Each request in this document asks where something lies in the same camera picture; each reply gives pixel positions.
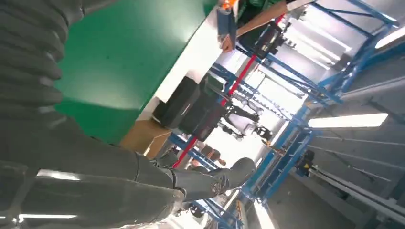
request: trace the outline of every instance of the blue steel beam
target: blue steel beam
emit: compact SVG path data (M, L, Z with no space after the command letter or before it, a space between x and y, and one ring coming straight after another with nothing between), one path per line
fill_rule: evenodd
M296 114L296 117L299 119L304 119L308 108L303 106ZM285 143L290 139L293 135L294 131L297 129L297 125L295 123L289 123L284 132L278 138L278 140L274 143L273 148L281 149ZM267 156L263 159L262 163L257 168L256 172L252 175L252 177L242 186L242 192L248 197L252 198L254 195L255 190L257 189L258 183L262 181L262 178L268 173L268 165L274 158L275 150L271 149Z
M358 76L360 71L363 69L364 66L366 66L367 61L371 58L371 55L374 54L375 52L375 46L379 42L380 39L384 38L388 32L390 31L390 28L386 28L383 31L381 31L379 34L375 36L375 39L370 41L369 47L364 50L363 57L359 58L359 63L354 67L353 72L351 72L348 76L348 78L343 82L341 91L344 93L346 92L349 87L352 85L354 79Z
M177 135L175 135L174 133L172 133L169 137L169 140L177 145L178 147L180 147L181 149L185 149L187 146L187 142L183 141L183 139L181 139L180 137L178 137ZM217 169L219 168L212 160L210 160L209 158L207 158L204 154L198 152L197 150L195 150L194 148L191 149L188 154L194 158L195 160L197 160L198 162L200 162L201 165L203 165L204 167L206 167L209 170L213 170L213 169Z
M351 14L351 15L365 16L365 17L374 18L374 16L369 14L369 13L359 13L359 12L346 11L346 10L336 10L336 9L329 9L329 8L325 8L325 9L327 9L329 12L333 12L333 13L344 13L344 14Z
M213 218L215 221L217 221L219 224L221 224L222 227L224 227L226 229L235 229L235 227L229 225L228 222L225 219L223 219L220 214L218 214L218 212L215 212L210 207L206 208L198 201L193 202L193 204L195 206L197 206L199 209L205 211L211 218Z
M236 49L240 52L242 52L243 54L247 55L247 56L251 56L251 53L249 53L248 51L244 50L243 48L237 46ZM275 62L276 64L280 65L281 67L283 67L284 69L288 70L289 72L293 73L294 75L296 75L299 79L301 79L302 81L304 81L306 84L311 86L311 89L313 91L317 91L320 94L325 95L327 98L332 99L333 101L341 104L342 101L339 99L339 97L335 96L334 94L329 93L325 88L323 87L319 87L317 86L312 80L308 79L307 77L305 77L304 75L300 74L299 72L297 72L296 70L294 70L293 68L291 68L289 65L287 65L286 63L280 61L279 59L277 59L275 56L269 54L267 55L267 59L271 60L273 62ZM261 63L262 66L269 68L269 66L267 66L265 63ZM294 86L296 86L298 89L300 89L302 92L305 92L306 90L303 89L301 86L295 84ZM318 98L317 96L308 93L308 91L306 92L311 99L318 101L319 103L323 104L324 106L327 106L327 104L325 104L323 102L322 98Z
M264 196L262 197L264 202L266 202L266 200L269 199L275 193L275 191L277 191L277 189L280 187L281 183L288 176L288 173L290 172L290 170L295 166L297 161L300 159L302 154L305 152L308 144L312 141L312 139L314 138L314 135L315 135L313 131L311 131L310 133L301 133L301 134L305 135L305 139L303 140L303 142L299 143L300 141L297 141L297 139L298 139L298 137L297 137L296 141L294 142L294 144L296 144L296 145L293 146L294 145L293 144L290 147L290 148L292 148L292 150L291 151L288 150L286 155L284 156L284 157L289 157L288 162L285 165L279 163L278 166L276 167L274 172L279 173L279 174L277 175L277 177L274 180L269 181L271 185L269 186L269 188L264 193Z
M347 1L355 6L359 7L360 9L370 13L375 18L382 20L385 24L391 24L393 26L399 25L399 23L397 21L394 21L394 20L388 18L384 14L382 14L379 11L377 11L376 9L374 9L372 6L362 2L360 0L347 0Z
M323 11L324 13L326 13L326 14L328 14L329 16L333 17L334 19L336 19L336 20L342 22L343 24L345 24L345 25L347 25L347 26L349 26L349 27L352 27L353 29L357 30L359 33L363 34L365 37L370 38L370 37L373 36L371 33L367 32L366 30L360 28L359 26L357 26L357 25L351 23L350 21L344 19L343 17L341 17L341 16L339 16L339 15L336 15L335 13L330 12L327 8L321 6L321 5L317 4L317 3L313 3L312 5L313 5L315 8L317 8L318 10Z

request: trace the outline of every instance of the black equipment box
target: black equipment box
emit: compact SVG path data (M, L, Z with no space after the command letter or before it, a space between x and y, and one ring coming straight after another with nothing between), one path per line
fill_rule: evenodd
M159 103L153 116L162 126L176 129L199 96L199 85L194 80L184 77L167 103L162 101Z
M205 141L217 127L221 117L226 114L226 108L222 107L217 99L218 96L210 96L201 91L200 98L183 118L179 129L194 135L200 141Z
M272 21L242 35L239 43L258 58L264 59L269 53L276 54L278 46L284 43L283 31Z

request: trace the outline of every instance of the green tabletop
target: green tabletop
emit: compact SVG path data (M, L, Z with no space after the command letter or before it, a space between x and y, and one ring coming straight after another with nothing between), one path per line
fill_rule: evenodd
M57 109L118 143L216 2L122 0L74 25Z

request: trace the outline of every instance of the fluorescent light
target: fluorescent light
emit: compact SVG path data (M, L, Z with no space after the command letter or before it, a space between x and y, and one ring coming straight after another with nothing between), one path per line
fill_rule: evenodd
M321 67L324 68L325 70L329 70L329 69L330 69L330 67L328 67L328 66L322 64L321 62L315 60L315 59L312 58L312 57L309 57L308 55L306 55L306 54L305 54L304 52L302 52L301 50L298 50L298 49L297 49L297 52L300 53L300 54L302 54L303 56L307 57L310 61L316 63L317 65L321 66Z
M229 206L232 204L232 202L235 200L235 198L238 196L238 194L239 194L239 189L232 195L232 197L226 203L226 205L224 207L225 210L228 210Z
M313 23L309 23L308 21L302 21L303 25L305 25L305 27L307 27L308 29L316 32L317 34L331 40L332 42L342 46L343 48L345 48L346 52L352 50L352 48L350 46L348 46L347 44L339 41L338 39L336 39L334 36L330 35L329 33L325 32L323 29L321 29L320 27L318 27L317 25L313 24Z
M323 55L322 53L320 53L319 51L315 50L314 48L312 48L311 46L307 45L306 43L304 43L303 41L301 41L299 38L297 38L296 35L286 32L285 36L287 38L289 38L290 40L292 40L293 42L295 42L296 45L296 49L300 49L303 52L305 52L307 55L309 56L314 56L314 54L318 57L320 57L321 59L323 59L324 61L326 61L327 63L332 63L333 61L331 59L329 59L327 56Z
M302 40L303 42L309 44L310 46L314 47L315 49L317 49L317 50L323 52L324 54L326 54L326 55L332 57L333 59L335 59L335 60L337 60L337 61L341 59L338 55L334 54L332 51L327 50L325 47L323 47L323 46L320 45L319 43L313 41L312 39L310 39L309 37L305 36L305 35L302 34L301 32L299 32L299 31L297 31L297 30L295 30L295 29L293 29L293 28L290 28L290 29L288 30L288 32L294 33L295 37L297 37L298 39Z
M311 119L308 124L313 128L377 127L381 126L387 117L388 114L364 114L316 118Z
M59 172L48 169L41 169L38 174L38 177L52 177L59 180L80 180L78 176L73 173Z
M379 49L383 46L388 45L389 43L403 37L405 35L405 27L402 27L398 29L397 31L394 31L393 33L389 34L388 36L382 38L377 45L375 46L376 49Z
M37 214L20 214L20 217L28 219L71 219L74 215L37 215Z
M274 227L274 224L271 221L270 217L268 216L266 209L261 204L259 204L257 201L255 201L254 206L255 206L257 217L259 218L259 223L260 223L261 228L276 229L276 227Z

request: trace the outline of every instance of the blue metal frame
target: blue metal frame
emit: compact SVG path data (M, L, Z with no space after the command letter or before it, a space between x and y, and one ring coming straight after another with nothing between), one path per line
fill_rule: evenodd
M186 148L188 145L187 142L185 142L183 139L172 133L169 137L169 140L180 147L182 150ZM219 168L212 160L207 158L204 154L200 153L198 150L191 149L188 152L188 155L190 155L193 159L197 160L201 165L206 167L209 170L217 169Z
M244 50L243 48L241 48L239 46L237 46L236 49L249 57L253 56L253 54L251 52ZM324 106L328 106L324 102L324 99L332 99L336 103L340 103L340 104L342 103L342 100L338 96L331 94L324 87L316 85L312 80L308 79L307 77L305 77L304 75L302 75L301 73L299 73L298 71L293 69L288 64L277 59L274 55L269 54L267 56L267 59L270 62L274 62L274 63L278 64L279 66L283 67L284 69L286 69L287 71L291 72L296 77L301 79L303 82L299 82L295 79L292 79L291 77L281 74L280 72L278 72L278 71L274 70L272 67L270 67L270 65L268 65L267 63L261 62L261 60L259 58L257 58L257 62L259 62L263 67L267 68L269 71L274 72L276 75L278 75L282 79L284 79L287 82L289 82L290 84L294 85L296 88L298 88L302 92L308 94L311 99L317 101L318 103L323 104Z
M399 25L399 23L397 21L394 21L394 20L388 18L383 13L378 12L376 9L374 9L373 7L367 5L366 3L364 3L360 0L347 0L347 1L355 6L359 7L360 9L366 11L367 14L349 12L349 11L344 11L344 10L332 10L332 9L327 9L317 3L312 4L315 8L336 18L337 20L341 21L342 23L346 24L347 26L350 26L350 27L356 29L358 32L360 32L361 34L363 34L367 37L367 40L361 46L361 48L359 49L357 54L354 56L353 60L348 64L348 66L345 69L343 69L342 72L337 73L337 74L319 82L318 86L321 86L321 87L330 85L331 93L337 94L337 95L341 95L342 93L346 92L349 89L349 87L351 86L353 81L356 79L358 73L361 70L363 70L363 68L365 66L367 66L369 59L375 52L375 46L377 45L377 43L382 38L384 38L393 27L397 27ZM379 19L384 23L383 29L378 34L372 35L369 32L358 27L357 25L354 25L353 23L347 21L346 19L336 15L335 12L354 14L354 15L359 15L359 16L367 16L367 17L373 17L373 18Z
M219 228L241 229L243 226L243 223L238 220L236 216L226 211L212 199L194 201L193 204L217 221L219 223Z
M287 150L286 155L277 164L274 172L265 181L266 187L262 187L261 190L258 190L258 196L262 197L261 199L263 202L266 202L266 200L269 199L280 187L289 171L295 166L307 149L307 146L314 138L314 135L315 133L313 131L303 131L297 136L294 143Z
M345 25L352 27L353 29L357 30L359 33L363 34L367 38L366 42L362 45L358 53L354 56L352 62L349 63L348 66L342 72L326 80L323 80L322 82L316 85L307 77L300 74L292 67L283 63L282 61L280 61L271 54L267 56L267 59L269 61L274 62L279 66L283 67L284 69L288 70L292 74L296 75L297 78L299 78L300 80L296 80L281 74L280 72L274 70L269 64L262 62L260 59L257 59L256 61L265 68L267 68L268 70L270 70L271 72L275 73L277 76L281 77L282 79L286 80L287 82L289 82L290 84L301 90L302 92L308 94L310 99L312 99L315 103L320 103L324 106L328 106L328 101L330 100L333 100L336 103L342 103L340 95L349 89L350 85L355 80L355 77L358 75L358 73L370 63L369 60L371 56L374 54L376 44L379 42L380 39L382 39L384 36L388 34L388 32L392 29L392 27L398 26L398 22L391 20L384 14L378 12L377 10L373 9L372 7L370 7L369 5L365 4L360 0L347 0L347 1L364 10L366 13L327 9L319 4L316 3L312 4L315 8L341 21ZM359 26L351 23L350 21L345 20L343 17L337 15L337 13L373 17L381 20L384 23L384 28L378 34L373 35L367 32L366 30L360 28ZM239 47L238 50L246 54L247 56L252 56L250 52L243 50ZM227 81L227 83L225 84L225 91L229 90L229 88L231 88L231 86L233 85L234 81L237 79L237 77L234 74L232 74L219 64L214 64L213 67L211 68L211 72L224 78ZM316 134L315 131L309 128L308 124L306 124L306 122L304 121L306 120L306 117L310 112L310 110L306 106L303 106L297 112L296 115L292 115L290 112L281 108L278 104L274 103L270 99L260 94L257 91L257 88L253 88L243 81L237 88L237 92L251 98L256 103L269 109L283 120L289 121L289 124L287 125L286 129L281 134L279 139L275 142L273 148L269 151L267 156L263 159L262 163L257 168L255 174L253 174L252 177L241 188L242 193L244 194L245 197L251 200L260 199L263 201L263 205L268 208L268 206L266 205L266 200L272 197L274 192L278 189L278 187L287 177L289 171L295 166L296 162L305 152L307 145L311 142L314 135ZM278 111L267 107L264 104L264 100L270 102ZM274 169L270 170L269 165L271 164L276 154L276 151L274 149L281 149L289 142L289 140L293 136L295 136L295 134L297 134L297 136L290 145L290 147L288 148L286 154L281 158L281 160L277 164L274 165L273 167ZM171 136L171 140L177 142L177 145L179 145L180 147L183 148L185 147L185 142L180 138L178 138L177 136L173 137ZM207 168L213 169L216 167L216 165L211 160L207 159L204 155L200 154L198 151L194 149L191 150L189 154ZM218 214L218 211L220 210L217 210L215 213L212 213L213 215L211 216L213 217L213 219L219 221L221 225L223 224L222 228L233 229L239 227L240 224L238 224L237 222L233 223L233 225L229 224L229 220L226 219L227 216L224 216L225 214L223 215Z

